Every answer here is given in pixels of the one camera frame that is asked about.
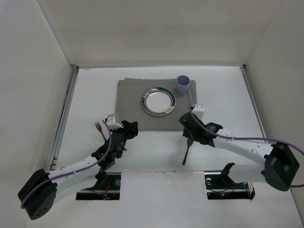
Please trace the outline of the brown wooden spoon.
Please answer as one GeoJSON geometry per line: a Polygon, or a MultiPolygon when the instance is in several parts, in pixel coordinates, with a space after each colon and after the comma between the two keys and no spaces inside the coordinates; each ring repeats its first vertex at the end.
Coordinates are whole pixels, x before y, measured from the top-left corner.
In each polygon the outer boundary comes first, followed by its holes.
{"type": "Polygon", "coordinates": [[[190,149],[190,147],[192,146],[192,144],[193,144],[193,138],[188,138],[188,139],[187,139],[187,149],[186,149],[186,153],[185,153],[185,156],[184,156],[182,165],[185,165],[185,164],[186,164],[187,157],[188,157],[188,153],[189,153],[189,149],[190,149]]]}

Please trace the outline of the grey cloth placemat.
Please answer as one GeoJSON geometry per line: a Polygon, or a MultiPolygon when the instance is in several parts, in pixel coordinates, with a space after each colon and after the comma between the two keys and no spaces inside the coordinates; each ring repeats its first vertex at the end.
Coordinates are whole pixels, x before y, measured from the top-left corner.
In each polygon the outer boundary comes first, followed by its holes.
{"type": "Polygon", "coordinates": [[[134,79],[118,81],[115,107],[116,120],[138,122],[139,131],[182,131],[179,118],[189,111],[191,102],[197,102],[196,81],[190,81],[191,97],[176,92],[176,79],[134,79]],[[167,115],[149,114],[142,106],[142,97],[152,88],[163,87],[173,92],[176,98],[174,109],[167,115]]]}

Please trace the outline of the white plate green red rim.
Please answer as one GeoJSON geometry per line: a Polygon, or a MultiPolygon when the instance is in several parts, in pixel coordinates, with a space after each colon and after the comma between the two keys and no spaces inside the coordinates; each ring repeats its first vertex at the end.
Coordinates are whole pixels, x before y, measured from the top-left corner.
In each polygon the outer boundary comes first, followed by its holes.
{"type": "Polygon", "coordinates": [[[153,116],[168,115],[176,106],[174,93],[164,87],[148,89],[141,98],[141,104],[145,112],[153,116]]]}

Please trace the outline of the lilac plastic cup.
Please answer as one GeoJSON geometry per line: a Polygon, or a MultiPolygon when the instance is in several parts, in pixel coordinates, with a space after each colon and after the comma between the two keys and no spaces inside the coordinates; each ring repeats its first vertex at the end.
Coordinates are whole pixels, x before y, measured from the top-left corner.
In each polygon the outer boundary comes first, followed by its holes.
{"type": "Polygon", "coordinates": [[[183,95],[187,93],[189,86],[190,86],[190,79],[187,76],[181,75],[177,77],[176,91],[178,94],[183,95]]]}

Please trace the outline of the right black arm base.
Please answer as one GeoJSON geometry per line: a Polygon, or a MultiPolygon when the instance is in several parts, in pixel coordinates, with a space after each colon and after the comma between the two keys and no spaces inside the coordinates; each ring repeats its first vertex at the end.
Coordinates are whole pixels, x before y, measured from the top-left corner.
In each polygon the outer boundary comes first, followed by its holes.
{"type": "Polygon", "coordinates": [[[229,176],[233,162],[221,171],[204,172],[208,200],[252,200],[255,189],[251,182],[235,183],[229,176]]]}

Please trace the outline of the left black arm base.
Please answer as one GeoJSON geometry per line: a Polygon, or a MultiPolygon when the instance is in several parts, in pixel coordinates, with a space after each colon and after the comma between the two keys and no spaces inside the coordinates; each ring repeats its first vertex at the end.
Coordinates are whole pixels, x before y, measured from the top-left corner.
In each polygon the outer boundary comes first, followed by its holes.
{"type": "Polygon", "coordinates": [[[110,172],[102,185],[95,185],[87,190],[81,190],[76,193],[76,200],[90,201],[90,200],[119,200],[121,188],[120,172],[110,172]]]}

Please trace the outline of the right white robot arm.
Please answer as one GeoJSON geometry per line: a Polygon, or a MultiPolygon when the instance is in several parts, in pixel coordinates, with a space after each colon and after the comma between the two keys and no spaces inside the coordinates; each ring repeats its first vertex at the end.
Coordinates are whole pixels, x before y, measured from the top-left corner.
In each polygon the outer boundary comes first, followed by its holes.
{"type": "Polygon", "coordinates": [[[252,161],[250,165],[227,163],[219,175],[220,181],[227,186],[242,182],[264,182],[280,191],[288,191],[292,186],[300,165],[287,143],[244,140],[219,124],[204,124],[191,112],[184,114],[179,122],[184,128],[184,137],[252,161]]]}

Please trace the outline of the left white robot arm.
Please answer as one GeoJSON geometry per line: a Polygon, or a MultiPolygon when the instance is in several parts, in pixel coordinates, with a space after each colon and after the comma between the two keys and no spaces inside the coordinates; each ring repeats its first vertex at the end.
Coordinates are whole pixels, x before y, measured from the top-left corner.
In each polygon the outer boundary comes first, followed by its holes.
{"type": "Polygon", "coordinates": [[[107,127],[109,138],[85,159],[53,171],[39,169],[18,192],[21,208],[30,220],[44,216],[52,206],[80,190],[101,187],[107,179],[106,171],[126,151],[128,140],[138,135],[138,122],[122,121],[117,128],[107,127]]]}

